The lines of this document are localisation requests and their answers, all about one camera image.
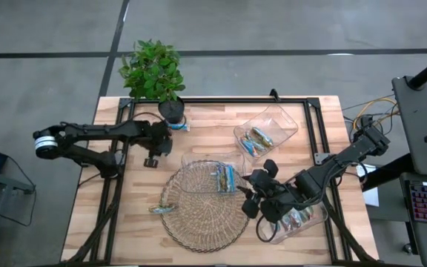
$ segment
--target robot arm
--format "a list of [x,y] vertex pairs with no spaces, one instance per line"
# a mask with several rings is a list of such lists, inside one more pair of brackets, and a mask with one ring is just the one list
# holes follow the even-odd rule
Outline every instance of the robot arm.
[[145,165],[156,167],[153,156],[169,154],[172,148],[171,132],[164,122],[128,120],[118,125],[77,125],[61,122],[33,133],[36,155],[42,159],[64,157],[79,165],[95,165],[102,178],[120,174],[115,154],[110,151],[95,152],[75,145],[79,141],[119,140],[129,145],[140,145],[149,150]]
[[257,169],[250,176],[243,177],[253,186],[253,191],[238,187],[246,195],[242,210],[250,218],[256,218],[258,211],[261,210],[267,221],[276,223],[292,208],[302,210],[323,201],[329,216],[359,260],[374,261],[339,219],[325,196],[325,189],[330,180],[342,175],[352,162],[361,162],[366,156],[384,154],[389,142],[373,123],[369,123],[355,133],[354,141],[344,151],[324,159],[321,165],[300,171],[284,184],[274,179],[278,167],[274,161],[268,159],[263,166],[265,170]]

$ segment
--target clear plastic container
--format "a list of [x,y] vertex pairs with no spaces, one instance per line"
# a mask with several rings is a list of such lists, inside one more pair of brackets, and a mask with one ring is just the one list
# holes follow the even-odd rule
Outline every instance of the clear plastic container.
[[[255,130],[260,130],[266,137],[264,140]],[[281,145],[297,132],[297,124],[279,105],[271,105],[245,124],[234,128],[236,143],[245,157],[252,163]],[[255,152],[251,154],[245,147],[245,140],[253,139]]]
[[276,245],[313,225],[323,223],[327,216],[327,210],[322,202],[301,211],[292,208],[276,224],[263,219],[259,224],[258,234],[264,240],[269,240],[273,236],[274,229],[277,228],[276,235],[270,241],[271,244]]
[[[232,167],[231,191],[219,191],[219,168]],[[186,193],[201,194],[236,194],[241,193],[237,185],[243,187],[247,182],[245,175],[245,158],[239,151],[230,153],[186,153],[182,155],[182,184],[181,189]]]

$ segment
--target gray concrete floor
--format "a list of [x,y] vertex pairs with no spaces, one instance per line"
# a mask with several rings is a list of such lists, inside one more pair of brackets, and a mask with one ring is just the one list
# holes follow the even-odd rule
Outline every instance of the gray concrete floor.
[[[0,53],[108,52],[121,6],[122,0],[0,0]],[[427,0],[131,0],[119,50],[150,38],[180,50],[427,48]],[[80,168],[37,159],[32,132],[61,120],[91,123],[106,63],[0,59],[0,151],[16,158],[39,193],[30,227],[3,222],[0,266],[58,262]],[[116,73],[120,65],[116,60],[108,96],[128,94]],[[188,87],[182,95],[265,95],[276,88],[282,95],[338,95],[347,107],[390,94],[392,78],[426,65],[427,54],[188,57],[181,65]],[[408,152],[399,118],[389,138],[386,155],[369,163]],[[16,194],[6,212],[24,221],[31,203],[31,196]],[[408,242],[403,224],[372,221],[372,228],[380,258],[420,265],[419,257],[401,252]]]

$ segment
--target potted plant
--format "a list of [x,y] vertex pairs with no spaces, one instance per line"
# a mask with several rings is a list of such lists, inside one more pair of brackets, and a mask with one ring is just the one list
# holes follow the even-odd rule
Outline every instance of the potted plant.
[[138,41],[140,48],[129,55],[129,61],[122,56],[123,66],[119,73],[125,79],[125,88],[135,99],[158,99],[158,109],[169,123],[179,123],[184,116],[184,102],[177,91],[185,89],[179,70],[179,54],[172,45],[160,41]]

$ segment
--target butcher block tabletop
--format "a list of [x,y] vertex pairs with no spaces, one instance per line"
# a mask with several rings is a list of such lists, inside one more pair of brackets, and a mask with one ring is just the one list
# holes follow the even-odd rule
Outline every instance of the butcher block tabletop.
[[[319,97],[331,153],[348,147],[348,135],[342,118],[338,96]],[[119,97],[102,97],[96,110],[94,124],[114,124]],[[186,104],[185,116],[189,132],[174,131],[173,149],[159,158],[158,168],[143,166],[148,151],[135,145],[129,149],[122,198],[113,243],[111,264],[119,265],[293,265],[330,263],[324,223],[315,225],[278,245],[262,243],[255,234],[256,220],[250,220],[245,232],[232,245],[217,252],[201,254],[178,245],[166,232],[159,215],[148,208],[158,204],[162,189],[171,175],[181,168],[182,155],[194,153],[227,153],[239,151],[234,139],[234,127],[264,111],[270,104]],[[302,104],[283,104],[281,107],[294,119],[298,131],[266,156],[279,166],[277,179],[286,181],[302,169],[313,165],[308,128]],[[155,104],[136,104],[135,113],[159,113]],[[314,109],[311,109],[318,148],[321,141]],[[149,115],[136,119],[155,122]],[[91,141],[89,149],[106,151],[110,141]],[[261,168],[262,163],[247,165]],[[80,182],[97,174],[95,167],[84,168]],[[62,260],[72,257],[93,230],[99,209],[103,179],[97,177],[82,185],[76,193],[72,216],[67,230]],[[368,220],[358,179],[345,175],[339,187],[345,224],[359,244],[374,258],[377,248]],[[339,258],[343,259],[340,236],[333,226]],[[107,227],[100,243],[100,257],[105,250]]]

